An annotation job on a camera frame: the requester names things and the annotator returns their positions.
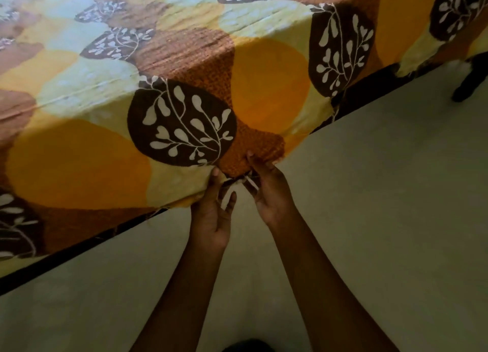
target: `person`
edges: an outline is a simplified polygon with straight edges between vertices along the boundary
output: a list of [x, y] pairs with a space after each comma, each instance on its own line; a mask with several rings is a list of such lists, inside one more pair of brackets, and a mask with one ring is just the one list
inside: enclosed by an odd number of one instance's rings
[[[341, 280], [298, 212], [283, 173], [247, 153], [258, 189], [244, 182], [269, 227], [290, 281], [311, 347], [319, 351], [398, 351]], [[161, 299], [131, 352], [197, 349], [223, 252], [229, 242], [234, 191], [225, 209], [221, 172], [214, 168], [203, 198], [191, 207], [190, 235]], [[250, 340], [227, 351], [272, 351]]]

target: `patterned fabric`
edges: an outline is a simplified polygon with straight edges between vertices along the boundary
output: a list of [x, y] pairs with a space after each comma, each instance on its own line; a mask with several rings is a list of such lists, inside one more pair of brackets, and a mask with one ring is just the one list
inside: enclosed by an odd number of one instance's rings
[[487, 5], [0, 0], [0, 277], [285, 157], [377, 73], [488, 51]]

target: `beige floor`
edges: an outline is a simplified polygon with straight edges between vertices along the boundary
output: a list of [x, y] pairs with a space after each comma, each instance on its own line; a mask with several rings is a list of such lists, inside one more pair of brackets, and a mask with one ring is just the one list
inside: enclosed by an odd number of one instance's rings
[[[280, 168], [339, 273], [401, 351], [488, 350], [488, 83], [449, 65], [310, 136]], [[238, 189], [199, 352], [308, 339], [271, 235]], [[188, 210], [0, 297], [0, 350], [129, 350], [185, 245]]]

